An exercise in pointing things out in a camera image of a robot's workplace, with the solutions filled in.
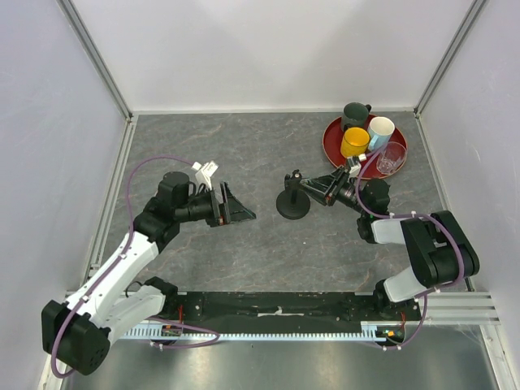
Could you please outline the black phone stand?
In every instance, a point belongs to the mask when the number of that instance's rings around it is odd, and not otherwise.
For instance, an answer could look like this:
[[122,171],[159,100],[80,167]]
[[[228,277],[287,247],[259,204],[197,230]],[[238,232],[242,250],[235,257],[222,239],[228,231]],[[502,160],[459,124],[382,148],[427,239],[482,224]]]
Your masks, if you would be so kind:
[[284,177],[284,190],[276,198],[275,205],[279,214],[286,219],[302,219],[310,211],[310,199],[300,188],[301,180],[299,170]]

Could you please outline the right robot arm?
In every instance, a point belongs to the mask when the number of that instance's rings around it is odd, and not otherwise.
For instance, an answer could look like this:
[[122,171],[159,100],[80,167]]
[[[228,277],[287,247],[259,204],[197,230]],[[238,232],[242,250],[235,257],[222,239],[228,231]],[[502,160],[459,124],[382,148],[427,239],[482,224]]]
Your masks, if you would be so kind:
[[339,202],[357,211],[357,232],[367,243],[406,247],[409,266],[375,286],[371,306],[378,318],[392,319],[402,302],[479,273],[479,257],[452,212],[395,216],[388,211],[386,181],[359,184],[346,167],[318,178],[297,178],[297,188],[323,206]]

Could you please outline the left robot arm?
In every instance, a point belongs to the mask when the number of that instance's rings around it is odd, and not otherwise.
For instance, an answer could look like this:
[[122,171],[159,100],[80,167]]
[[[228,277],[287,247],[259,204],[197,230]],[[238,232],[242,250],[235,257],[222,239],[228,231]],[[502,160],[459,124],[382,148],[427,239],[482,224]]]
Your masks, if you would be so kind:
[[41,312],[43,349],[60,379],[62,362],[82,375],[92,374],[111,346],[126,332],[153,316],[171,319],[178,310],[178,288],[154,277],[122,298],[141,270],[179,234],[183,223],[203,220],[212,228],[254,220],[255,213],[234,197],[223,182],[221,197],[209,184],[197,190],[183,172],[166,173],[143,211],[131,220],[120,247],[63,303],[51,300]]

